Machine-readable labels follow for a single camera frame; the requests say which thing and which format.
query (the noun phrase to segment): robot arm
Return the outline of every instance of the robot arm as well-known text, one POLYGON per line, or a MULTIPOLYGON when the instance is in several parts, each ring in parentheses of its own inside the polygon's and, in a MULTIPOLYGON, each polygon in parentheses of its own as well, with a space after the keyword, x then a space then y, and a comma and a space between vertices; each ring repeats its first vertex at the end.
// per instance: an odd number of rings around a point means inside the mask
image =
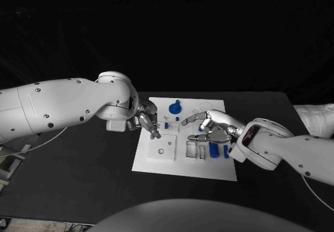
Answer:
POLYGON ((85 123, 93 115, 106 130, 144 127, 160 138, 157 107, 141 100, 129 78, 118 72, 99 74, 98 82, 70 78, 0 90, 0 143, 13 138, 85 123), (134 118, 142 118, 132 124, 134 118))
POLYGON ((247 158, 259 167, 273 170, 283 159, 306 177, 334 185, 334 140, 317 136, 293 136, 278 123, 256 118, 247 125, 217 110, 188 117, 181 125, 203 119, 204 135, 190 135, 191 141, 226 143, 237 138, 229 156, 239 162, 247 158))

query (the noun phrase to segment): small blue piece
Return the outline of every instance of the small blue piece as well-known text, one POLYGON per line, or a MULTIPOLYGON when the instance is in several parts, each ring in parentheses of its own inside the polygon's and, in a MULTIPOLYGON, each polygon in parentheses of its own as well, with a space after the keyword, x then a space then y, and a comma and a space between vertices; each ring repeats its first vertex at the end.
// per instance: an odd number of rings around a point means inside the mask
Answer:
POLYGON ((175 103, 168 106, 168 111, 175 115, 181 111, 180 101, 175 100, 175 103))
POLYGON ((227 147, 227 145, 224 145, 224 158, 226 159, 229 158, 229 147, 227 147))
POLYGON ((210 148, 210 157, 219 158, 217 144, 209 142, 209 148, 210 148))

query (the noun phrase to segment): white board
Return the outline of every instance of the white board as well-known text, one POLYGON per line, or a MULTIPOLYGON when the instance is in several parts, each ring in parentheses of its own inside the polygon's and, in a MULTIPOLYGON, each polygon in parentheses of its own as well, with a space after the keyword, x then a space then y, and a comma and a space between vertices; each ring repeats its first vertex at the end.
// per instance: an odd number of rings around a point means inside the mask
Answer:
POLYGON ((194 113, 200 113, 210 109, 224 112, 223 100, 181 98, 150 98, 150 100, 158 107, 158 122, 160 128, 162 129, 158 130, 161 139, 151 140, 150 132, 145 129, 141 130, 132 171, 236 181, 233 158, 229 157, 226 159, 223 153, 223 145, 227 145, 230 148, 230 143, 219 144, 219 158, 210 157, 209 143, 203 142, 196 143, 196 158, 186 157, 188 136, 191 134, 203 134, 204 132, 198 131, 201 120, 197 120, 194 123, 188 123, 186 126, 181 126, 181 121, 194 113), (174 115, 168 112, 168 106, 175 103, 175 100, 180 101, 181 112, 174 115), (173 127, 173 131, 164 129, 164 122, 173 123, 171 125, 178 123, 178 130, 174 130, 175 127, 173 127), (200 145, 204 146, 204 160, 200 160, 200 145), (157 153, 160 149, 162 149, 164 152, 167 151, 165 156, 164 153, 157 153))

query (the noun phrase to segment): table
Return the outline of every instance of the table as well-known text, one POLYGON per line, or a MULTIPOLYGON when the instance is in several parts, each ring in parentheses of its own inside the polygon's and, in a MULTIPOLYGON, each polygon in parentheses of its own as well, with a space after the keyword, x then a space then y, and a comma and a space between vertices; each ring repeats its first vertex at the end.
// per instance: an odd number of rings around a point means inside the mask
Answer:
MULTIPOLYGON (((224 100, 227 114, 240 121, 262 117, 283 125, 295 136, 308 134, 281 92, 142 92, 139 97, 224 100)), ((39 143, 57 132, 43 133, 39 143)), ((0 216, 95 224, 137 204, 191 198, 257 209, 314 231, 331 230, 334 212, 312 196, 285 161, 273 171, 249 160, 234 161, 237 182, 132 172, 138 138, 139 129, 106 131, 105 121, 96 117, 69 127, 56 140, 27 154, 0 193, 0 216)), ((332 186, 315 182, 334 193, 332 186)))

